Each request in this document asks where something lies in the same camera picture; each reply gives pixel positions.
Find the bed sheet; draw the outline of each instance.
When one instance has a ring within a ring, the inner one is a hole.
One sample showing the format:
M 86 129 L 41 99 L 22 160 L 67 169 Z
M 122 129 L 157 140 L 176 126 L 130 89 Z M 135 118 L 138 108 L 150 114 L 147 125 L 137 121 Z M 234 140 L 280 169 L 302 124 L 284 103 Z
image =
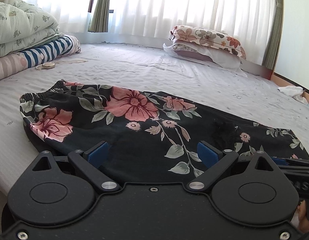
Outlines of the bed sheet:
M 82 59 L 87 62 L 30 68 L 0 80 L 0 189 L 5 194 L 38 154 L 24 132 L 19 97 L 47 90 L 60 79 L 164 91 L 263 125 L 292 129 L 309 153 L 309 107 L 280 93 L 271 81 L 133 45 L 86 44 L 80 54 L 63 60 Z

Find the wall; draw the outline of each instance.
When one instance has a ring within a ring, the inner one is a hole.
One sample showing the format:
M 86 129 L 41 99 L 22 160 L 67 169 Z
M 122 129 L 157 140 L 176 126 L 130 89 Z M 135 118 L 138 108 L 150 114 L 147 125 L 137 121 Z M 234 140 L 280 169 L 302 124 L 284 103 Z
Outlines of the wall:
M 309 0 L 284 0 L 275 73 L 309 89 Z

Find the mattress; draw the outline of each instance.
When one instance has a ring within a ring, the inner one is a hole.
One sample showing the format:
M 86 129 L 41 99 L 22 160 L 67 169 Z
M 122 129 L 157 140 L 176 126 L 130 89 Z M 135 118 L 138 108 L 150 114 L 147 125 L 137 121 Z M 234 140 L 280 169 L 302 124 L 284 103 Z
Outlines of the mattress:
M 5 194 L 38 154 L 24 132 L 19 97 L 47 90 L 60 79 L 164 91 L 267 126 L 292 129 L 309 153 L 309 107 L 280 93 L 271 81 L 132 45 L 86 44 L 80 54 L 62 60 L 87 62 L 30 68 L 0 80 L 0 190 Z

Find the floral fabric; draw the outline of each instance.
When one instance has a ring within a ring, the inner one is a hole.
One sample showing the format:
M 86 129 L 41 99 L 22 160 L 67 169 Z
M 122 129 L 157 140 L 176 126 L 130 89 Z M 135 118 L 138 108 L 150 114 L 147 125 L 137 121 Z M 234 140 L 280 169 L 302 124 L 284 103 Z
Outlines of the floral fabric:
M 43 93 L 25 94 L 20 112 L 38 151 L 66 155 L 109 143 L 100 170 L 119 183 L 189 182 L 207 168 L 197 155 L 204 140 L 240 155 L 309 159 L 288 129 L 259 123 L 164 92 L 58 81 Z
M 246 59 L 246 53 L 241 43 L 226 33 L 198 27 L 177 25 L 171 31 L 172 40 L 178 39 L 187 42 L 208 46 L 215 49 L 222 49 L 238 57 Z

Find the floral pillow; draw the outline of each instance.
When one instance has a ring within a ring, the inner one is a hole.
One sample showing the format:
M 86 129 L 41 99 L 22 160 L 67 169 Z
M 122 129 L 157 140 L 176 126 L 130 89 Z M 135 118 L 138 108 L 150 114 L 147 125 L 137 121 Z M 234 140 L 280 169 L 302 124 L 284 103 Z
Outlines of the floral pillow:
M 194 42 L 199 45 L 222 49 L 238 57 L 246 59 L 246 53 L 240 44 L 240 41 L 225 33 L 213 30 L 177 25 L 171 31 L 172 40 Z

